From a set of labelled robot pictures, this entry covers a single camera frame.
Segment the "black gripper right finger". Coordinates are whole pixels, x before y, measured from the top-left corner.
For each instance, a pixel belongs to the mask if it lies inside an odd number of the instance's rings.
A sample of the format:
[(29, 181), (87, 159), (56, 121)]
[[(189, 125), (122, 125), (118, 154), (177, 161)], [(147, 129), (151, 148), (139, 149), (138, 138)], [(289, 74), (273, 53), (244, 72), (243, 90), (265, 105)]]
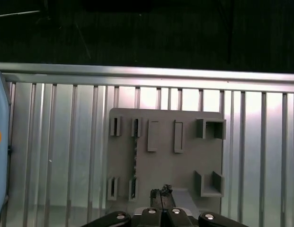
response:
[(245, 225), (220, 214), (197, 209), (188, 190), (162, 187), (163, 221), (168, 227), (244, 227)]

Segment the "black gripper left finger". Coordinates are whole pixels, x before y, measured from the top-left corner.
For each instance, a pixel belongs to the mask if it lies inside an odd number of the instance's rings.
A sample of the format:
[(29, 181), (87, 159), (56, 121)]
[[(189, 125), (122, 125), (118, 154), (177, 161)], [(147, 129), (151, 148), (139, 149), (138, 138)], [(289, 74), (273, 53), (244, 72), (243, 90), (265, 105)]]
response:
[(83, 227), (160, 227), (162, 210), (147, 207), (134, 215), (124, 211), (114, 211), (91, 221)]

